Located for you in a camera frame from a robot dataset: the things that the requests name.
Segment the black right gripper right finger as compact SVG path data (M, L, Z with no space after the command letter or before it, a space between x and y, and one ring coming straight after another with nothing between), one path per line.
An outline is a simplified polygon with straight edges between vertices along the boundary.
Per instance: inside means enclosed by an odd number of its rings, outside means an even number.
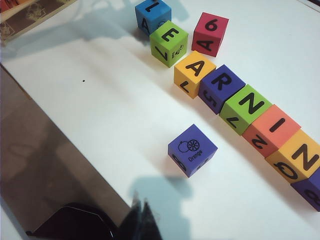
M143 203L141 215L141 239L142 240L161 240L162 236L154 218L153 212L148 201Z

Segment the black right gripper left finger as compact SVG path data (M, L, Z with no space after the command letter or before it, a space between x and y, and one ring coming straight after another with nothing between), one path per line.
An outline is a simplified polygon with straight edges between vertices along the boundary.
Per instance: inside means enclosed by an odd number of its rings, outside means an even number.
M142 203L139 193L134 192L129 213L121 222L116 233L117 240L139 240L142 223Z

